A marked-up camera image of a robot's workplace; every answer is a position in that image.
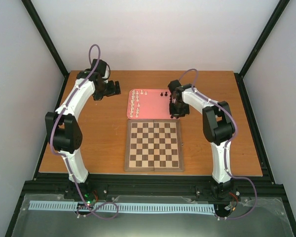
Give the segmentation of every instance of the wooden chessboard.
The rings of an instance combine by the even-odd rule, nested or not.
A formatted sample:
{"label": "wooden chessboard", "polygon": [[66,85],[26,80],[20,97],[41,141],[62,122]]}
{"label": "wooden chessboard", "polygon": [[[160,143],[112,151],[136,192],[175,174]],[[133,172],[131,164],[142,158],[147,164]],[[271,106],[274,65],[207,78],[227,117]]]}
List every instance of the wooden chessboard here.
{"label": "wooden chessboard", "polygon": [[183,171],[179,120],[129,120],[125,171]]}

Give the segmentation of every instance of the wooden tabletop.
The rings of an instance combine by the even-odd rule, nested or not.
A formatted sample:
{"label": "wooden tabletop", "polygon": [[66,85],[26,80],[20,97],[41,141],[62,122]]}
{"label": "wooden tabletop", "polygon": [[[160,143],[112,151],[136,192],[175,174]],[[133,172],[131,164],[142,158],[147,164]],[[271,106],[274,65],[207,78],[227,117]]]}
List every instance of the wooden tabletop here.
{"label": "wooden tabletop", "polygon": [[[79,71],[70,73],[63,100],[71,91]],[[202,131],[202,115],[190,107],[190,115],[181,118],[185,170],[183,172],[126,172],[124,159],[127,130],[128,93],[133,88],[166,89],[182,71],[112,71],[110,79],[118,80],[121,94],[85,104],[78,124],[83,134],[81,154],[90,173],[102,174],[171,174],[211,175],[213,156]],[[182,83],[191,83],[194,73],[188,73]],[[247,118],[233,72],[200,71],[196,88],[208,97],[229,103],[239,128],[238,137],[231,143],[231,171],[234,175],[262,176]],[[40,172],[67,172],[60,157],[51,154],[47,145]]]}

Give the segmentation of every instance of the purple cable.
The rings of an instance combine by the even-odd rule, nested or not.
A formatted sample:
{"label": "purple cable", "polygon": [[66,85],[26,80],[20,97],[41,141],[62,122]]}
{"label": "purple cable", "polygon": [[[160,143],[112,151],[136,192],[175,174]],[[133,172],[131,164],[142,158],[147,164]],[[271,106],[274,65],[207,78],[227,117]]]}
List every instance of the purple cable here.
{"label": "purple cable", "polygon": [[[189,70],[187,70],[186,72],[184,72],[184,73],[180,76],[179,81],[183,78],[183,76],[184,76],[186,73],[188,73],[188,72],[190,72],[190,71],[196,71],[196,76],[195,76],[195,79],[194,79],[193,84],[192,84],[192,87],[191,87],[192,91],[195,92],[194,85],[195,85],[196,80],[197,80],[197,77],[198,77],[198,71],[197,71],[196,69],[192,68],[192,69],[189,69]],[[225,147],[227,147],[228,143],[231,142],[233,139],[235,139],[236,136],[238,135],[238,127],[237,127],[236,121],[233,119],[233,117],[231,116],[231,114],[230,114],[227,110],[225,110],[222,106],[220,106],[219,104],[217,104],[217,103],[215,103],[214,101],[212,101],[212,100],[211,100],[210,98],[208,98],[207,96],[203,95],[203,94],[200,93],[199,91],[196,91],[195,94],[196,94],[197,96],[199,96],[200,98],[202,98],[203,100],[207,100],[207,101],[208,101],[209,103],[211,103],[212,105],[214,105],[214,106],[218,107],[219,109],[221,109],[221,110],[222,110],[222,111],[223,111],[223,112],[224,112],[224,113],[230,118],[231,122],[233,123],[233,125],[234,125],[234,127],[235,127],[235,134],[234,134],[234,136],[232,136],[232,137],[226,142]],[[233,217],[233,218],[226,218],[226,220],[237,220],[237,219],[240,219],[240,218],[243,218],[243,217],[249,215],[249,214],[255,209],[255,207],[256,207],[256,205],[257,205],[257,200],[258,200],[257,190],[256,190],[256,187],[255,187],[255,185],[254,185],[254,183],[252,182],[251,179],[249,179],[249,178],[247,178],[247,177],[241,177],[241,176],[240,176],[240,177],[236,177],[236,176],[233,176],[229,171],[227,171],[227,170],[228,170],[228,166],[227,166],[227,149],[224,149],[224,152],[223,152],[223,162],[224,162],[225,170],[226,170],[227,174],[228,174],[231,178],[233,178],[233,179],[244,179],[244,180],[248,180],[248,181],[250,182],[250,184],[252,185],[253,190],[254,190],[254,193],[255,193],[255,203],[254,203],[253,207],[252,207],[247,213],[245,213],[245,214],[243,214],[243,215],[241,215],[241,216]]]}
{"label": "purple cable", "polygon": [[[99,64],[100,56],[101,56],[101,50],[100,50],[100,47],[99,47],[97,44],[93,44],[93,45],[90,47],[90,49],[89,49],[89,62],[90,62],[90,64],[91,64],[91,51],[92,51],[92,48],[93,48],[93,47],[97,47],[97,48],[98,48],[98,52],[99,52],[99,54],[98,54],[98,59],[97,59],[97,61],[96,61],[96,63],[95,63],[95,66],[94,66],[94,68],[91,70],[91,72],[89,73],[89,75],[87,75],[87,77],[82,81],[82,83],[79,84],[78,88],[76,88],[76,89],[71,93],[71,95],[69,96],[68,100],[67,100],[66,103],[65,103],[66,107],[68,106],[68,104],[70,103],[70,101],[72,100],[72,98],[73,98],[73,96],[76,94],[76,92],[80,89],[80,87],[81,87],[86,81],[89,80],[90,76],[94,73],[95,69],[97,68],[97,66],[98,66],[98,64]],[[70,167],[70,164],[69,164],[69,161],[68,161],[68,157],[67,157],[66,154],[64,154],[64,153],[57,153],[57,152],[54,151],[53,140],[54,140],[55,131],[56,131],[57,125],[58,125],[58,123],[59,123],[59,120],[60,120],[61,116],[63,115],[63,113],[65,112],[65,110],[66,110],[66,108],[63,108],[63,109],[62,109],[62,111],[59,113],[59,115],[58,115],[58,117],[56,118],[56,121],[55,121],[55,123],[54,123],[53,129],[52,129],[52,131],[51,131],[51,135],[50,135],[50,142],[49,142],[49,143],[50,143],[50,150],[51,150],[52,154],[54,154],[54,155],[56,155],[56,156],[62,156],[62,157],[65,158],[64,160],[65,160],[65,162],[66,162],[66,165],[67,165],[67,168],[68,168],[69,175],[71,175],[71,176],[73,177],[74,184],[75,184],[75,186],[76,186],[76,188],[77,188],[77,190],[78,190],[78,193],[79,193],[79,195],[80,195],[80,198],[81,198],[83,204],[84,204],[84,205],[87,207],[87,209],[90,211],[89,214],[93,214],[93,215],[95,215],[96,217],[98,217],[98,218],[100,218],[100,219],[102,219],[102,220],[111,220],[111,219],[115,218],[115,217],[118,215],[118,206],[116,205],[116,203],[114,203],[114,202],[105,202],[105,203],[103,203],[102,205],[100,205],[99,207],[97,207],[96,209],[92,210],[92,209],[87,205],[86,201],[85,201],[84,198],[83,198],[83,195],[82,195],[81,190],[80,190],[80,188],[79,188],[78,182],[77,182],[77,180],[76,180],[76,178],[75,178],[75,176],[74,176],[74,174],[73,174],[73,171],[72,171],[72,169],[71,169],[71,167]],[[95,211],[97,211],[101,206],[104,206],[104,205],[107,205],[107,204],[113,204],[114,206],[116,206],[116,213],[115,213],[114,216],[112,216],[112,217],[110,217],[110,218],[104,218],[104,217],[101,217],[101,216],[99,216],[98,214],[95,213]]]}

